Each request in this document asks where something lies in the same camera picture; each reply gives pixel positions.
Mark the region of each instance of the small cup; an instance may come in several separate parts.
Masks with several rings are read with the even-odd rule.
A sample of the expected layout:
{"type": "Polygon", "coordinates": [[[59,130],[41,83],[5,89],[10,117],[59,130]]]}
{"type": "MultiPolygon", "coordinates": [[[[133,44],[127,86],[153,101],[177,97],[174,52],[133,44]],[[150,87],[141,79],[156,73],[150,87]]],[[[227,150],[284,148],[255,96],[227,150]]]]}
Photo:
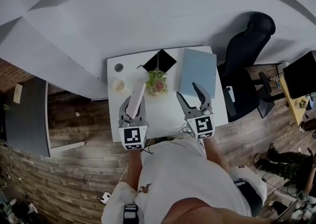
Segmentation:
{"type": "Polygon", "coordinates": [[[112,87],[117,92],[122,92],[125,89],[125,82],[123,80],[115,80],[112,84],[112,87]]]}

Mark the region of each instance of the light blue notebook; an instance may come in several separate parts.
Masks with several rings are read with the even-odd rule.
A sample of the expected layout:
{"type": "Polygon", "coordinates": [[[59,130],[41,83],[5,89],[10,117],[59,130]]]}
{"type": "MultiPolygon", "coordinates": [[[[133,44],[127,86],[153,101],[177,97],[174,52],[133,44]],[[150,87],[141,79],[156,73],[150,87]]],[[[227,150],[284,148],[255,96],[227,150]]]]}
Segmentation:
{"type": "Polygon", "coordinates": [[[179,92],[183,95],[198,96],[192,82],[205,88],[211,98],[215,97],[216,55],[184,49],[179,92]]]}

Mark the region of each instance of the potted plant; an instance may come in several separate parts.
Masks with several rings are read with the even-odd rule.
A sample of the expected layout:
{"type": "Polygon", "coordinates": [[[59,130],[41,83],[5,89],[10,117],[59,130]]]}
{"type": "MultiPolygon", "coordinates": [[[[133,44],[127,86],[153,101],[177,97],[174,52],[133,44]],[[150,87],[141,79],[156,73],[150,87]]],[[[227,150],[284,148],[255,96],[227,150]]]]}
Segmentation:
{"type": "Polygon", "coordinates": [[[301,109],[306,109],[306,107],[307,107],[306,101],[304,99],[301,99],[301,101],[300,101],[300,108],[301,109]]]}
{"type": "Polygon", "coordinates": [[[146,88],[148,89],[149,95],[160,95],[162,93],[167,93],[167,78],[164,77],[165,72],[161,71],[159,68],[149,71],[149,79],[146,81],[146,88]]]}

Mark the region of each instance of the black office chair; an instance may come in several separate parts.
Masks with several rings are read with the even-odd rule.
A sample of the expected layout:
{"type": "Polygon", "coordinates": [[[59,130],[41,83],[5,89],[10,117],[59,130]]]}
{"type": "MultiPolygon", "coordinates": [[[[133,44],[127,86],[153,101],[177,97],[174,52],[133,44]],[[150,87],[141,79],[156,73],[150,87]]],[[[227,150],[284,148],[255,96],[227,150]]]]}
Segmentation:
{"type": "Polygon", "coordinates": [[[234,36],[229,42],[226,61],[217,67],[229,122],[245,116],[256,108],[259,108],[260,114],[264,118],[273,108],[273,102],[263,100],[271,93],[271,87],[265,74],[259,73],[260,80],[253,81],[245,68],[254,64],[275,31],[276,26],[270,16],[254,12],[250,15],[247,29],[234,36]],[[255,85],[263,85],[263,87],[257,92],[255,85]],[[231,99],[228,86],[233,89],[235,102],[231,99]]]}

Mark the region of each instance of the computer monitor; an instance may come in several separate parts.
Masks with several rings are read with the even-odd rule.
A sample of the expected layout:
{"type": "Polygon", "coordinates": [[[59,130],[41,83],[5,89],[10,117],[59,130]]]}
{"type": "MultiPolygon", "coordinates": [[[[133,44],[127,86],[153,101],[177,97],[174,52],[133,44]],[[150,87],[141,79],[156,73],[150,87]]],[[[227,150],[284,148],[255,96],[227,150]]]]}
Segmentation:
{"type": "Polygon", "coordinates": [[[294,61],[283,72],[292,99],[316,91],[316,50],[294,61]]]}

